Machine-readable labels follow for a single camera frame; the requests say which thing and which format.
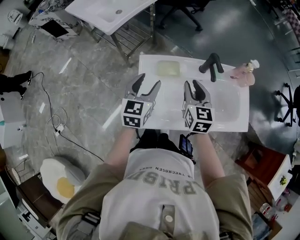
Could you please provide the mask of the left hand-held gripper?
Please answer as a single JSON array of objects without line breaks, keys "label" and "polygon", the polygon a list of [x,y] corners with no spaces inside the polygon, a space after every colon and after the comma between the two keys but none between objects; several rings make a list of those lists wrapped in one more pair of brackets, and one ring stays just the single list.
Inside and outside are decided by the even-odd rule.
[{"label": "left hand-held gripper", "polygon": [[148,94],[136,96],[144,78],[145,73],[139,74],[126,86],[121,110],[123,126],[130,128],[144,128],[144,125],[152,114],[155,99],[161,87],[161,81],[157,81]]}]

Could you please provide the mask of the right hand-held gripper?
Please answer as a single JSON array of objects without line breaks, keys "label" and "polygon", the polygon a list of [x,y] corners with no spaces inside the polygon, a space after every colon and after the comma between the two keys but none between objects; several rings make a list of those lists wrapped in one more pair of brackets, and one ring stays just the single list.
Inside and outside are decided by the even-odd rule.
[{"label": "right hand-held gripper", "polygon": [[192,81],[194,86],[194,99],[199,103],[193,103],[193,93],[188,81],[184,83],[183,120],[185,127],[191,133],[206,134],[215,122],[215,110],[211,105],[210,93],[197,80]]}]

